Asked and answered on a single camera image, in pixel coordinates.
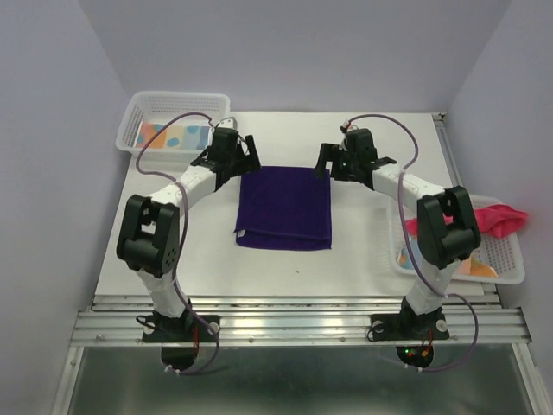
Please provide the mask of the purple towel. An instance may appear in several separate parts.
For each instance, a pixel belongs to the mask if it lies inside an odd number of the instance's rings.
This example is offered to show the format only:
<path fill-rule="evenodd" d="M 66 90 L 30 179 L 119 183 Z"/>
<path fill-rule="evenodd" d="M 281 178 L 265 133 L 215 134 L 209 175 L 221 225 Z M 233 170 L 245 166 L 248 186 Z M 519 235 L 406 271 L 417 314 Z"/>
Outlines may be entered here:
<path fill-rule="evenodd" d="M 238 246 L 312 252 L 332 247 L 331 181 L 313 168 L 264 166 L 242 176 Z"/>

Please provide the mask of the polka dot striped towel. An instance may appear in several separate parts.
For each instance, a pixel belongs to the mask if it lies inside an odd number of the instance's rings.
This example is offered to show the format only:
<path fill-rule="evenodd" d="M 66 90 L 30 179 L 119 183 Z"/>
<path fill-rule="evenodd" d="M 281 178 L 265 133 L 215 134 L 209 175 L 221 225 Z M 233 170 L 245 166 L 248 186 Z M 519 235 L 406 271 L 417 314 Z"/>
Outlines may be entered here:
<path fill-rule="evenodd" d="M 162 124 L 142 123 L 134 142 L 135 148 L 142 148 L 161 128 Z M 209 142 L 212 129 L 208 125 L 172 124 L 150 145 L 153 150 L 201 151 Z"/>

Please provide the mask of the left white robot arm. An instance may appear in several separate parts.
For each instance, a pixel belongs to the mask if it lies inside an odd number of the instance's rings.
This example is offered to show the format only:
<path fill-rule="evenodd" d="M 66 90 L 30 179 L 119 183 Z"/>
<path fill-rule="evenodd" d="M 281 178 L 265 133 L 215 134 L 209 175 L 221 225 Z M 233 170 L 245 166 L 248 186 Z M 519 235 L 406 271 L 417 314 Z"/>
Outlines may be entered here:
<path fill-rule="evenodd" d="M 234 129 L 217 127 L 211 144 L 180 177 L 126 202 L 116 254 L 142 279 L 155 312 L 164 317 L 162 330 L 172 340 L 184 340 L 192 332 L 190 302 L 176 277 L 190 208 L 230 179 L 260 169 L 252 135 L 241 137 Z"/>

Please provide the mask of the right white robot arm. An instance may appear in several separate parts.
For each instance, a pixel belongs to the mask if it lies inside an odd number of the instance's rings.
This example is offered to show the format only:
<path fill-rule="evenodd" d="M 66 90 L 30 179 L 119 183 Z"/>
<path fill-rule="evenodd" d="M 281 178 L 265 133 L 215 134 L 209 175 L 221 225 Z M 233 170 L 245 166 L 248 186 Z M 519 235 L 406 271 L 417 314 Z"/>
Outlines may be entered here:
<path fill-rule="evenodd" d="M 409 309 L 397 326 L 417 337 L 429 326 L 427 315 L 442 306 L 459 263 L 480 246 L 481 236 L 471 197 L 462 186 L 444 188 L 408 174 L 389 157 L 378 156 L 372 133 L 352 130 L 340 144 L 321 144 L 315 175 L 329 173 L 336 181 L 358 182 L 398 203 L 400 217 L 416 215 L 416 243 L 422 258 L 415 262 L 422 276 L 405 296 Z"/>

